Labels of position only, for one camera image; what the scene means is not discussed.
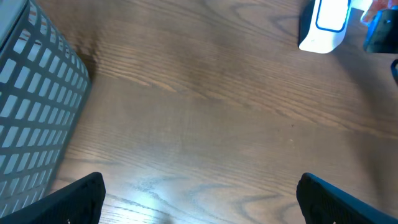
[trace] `laundry basket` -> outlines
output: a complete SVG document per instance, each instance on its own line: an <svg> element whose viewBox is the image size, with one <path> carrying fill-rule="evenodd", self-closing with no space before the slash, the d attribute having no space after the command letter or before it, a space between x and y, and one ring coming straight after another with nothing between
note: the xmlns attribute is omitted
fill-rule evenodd
<svg viewBox="0 0 398 224"><path fill-rule="evenodd" d="M0 0L0 218L46 194L90 89L34 1Z"/></svg>

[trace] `human hand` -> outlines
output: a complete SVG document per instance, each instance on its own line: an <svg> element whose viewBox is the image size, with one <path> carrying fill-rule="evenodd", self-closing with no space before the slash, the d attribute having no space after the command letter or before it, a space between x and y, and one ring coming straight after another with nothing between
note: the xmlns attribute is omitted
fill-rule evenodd
<svg viewBox="0 0 398 224"><path fill-rule="evenodd" d="M378 11L382 9L391 9L394 6L398 6L398 0L373 0L368 11L363 14L361 22L370 24Z"/></svg>

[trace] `wooden table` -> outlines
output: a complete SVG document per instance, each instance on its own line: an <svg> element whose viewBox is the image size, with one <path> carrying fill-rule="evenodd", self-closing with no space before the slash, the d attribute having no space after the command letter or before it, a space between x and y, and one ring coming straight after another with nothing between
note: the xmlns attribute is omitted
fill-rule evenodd
<svg viewBox="0 0 398 224"><path fill-rule="evenodd" d="M101 172L101 223L303 223L304 172L398 216L394 56L361 12L321 55L305 0L38 2L93 77L53 190Z"/></svg>

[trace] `blue outline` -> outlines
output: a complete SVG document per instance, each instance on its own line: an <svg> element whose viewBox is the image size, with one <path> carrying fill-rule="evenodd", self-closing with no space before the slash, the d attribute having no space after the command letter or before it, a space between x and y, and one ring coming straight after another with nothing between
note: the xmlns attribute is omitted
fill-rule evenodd
<svg viewBox="0 0 398 224"><path fill-rule="evenodd" d="M320 30L326 30L326 31L330 31L330 32L337 32L337 33L339 33L339 32L341 32L341 31L343 31L344 28L346 27L346 23L347 23L347 19L348 19L348 13L349 13L349 7L350 7L350 5L351 5L351 0L348 0L348 9L347 9L347 14L346 14L346 19L345 19L345 21L344 21L344 23L343 23L343 27L342 27L340 30L326 29L326 28L322 28L322 27L318 26L318 18L319 18L319 12L321 11L321 4L322 4L322 0L320 0L320 2L319 2L318 14L317 14L317 21L315 21L316 27L317 27L318 29L320 29Z"/></svg>

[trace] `lattice pattern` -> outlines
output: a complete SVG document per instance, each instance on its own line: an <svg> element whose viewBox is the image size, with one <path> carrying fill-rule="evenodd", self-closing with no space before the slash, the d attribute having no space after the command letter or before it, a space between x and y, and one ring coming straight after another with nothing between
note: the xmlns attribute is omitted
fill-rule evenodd
<svg viewBox="0 0 398 224"><path fill-rule="evenodd" d="M0 217L44 196L88 93L85 65L35 2L0 56Z"/></svg>

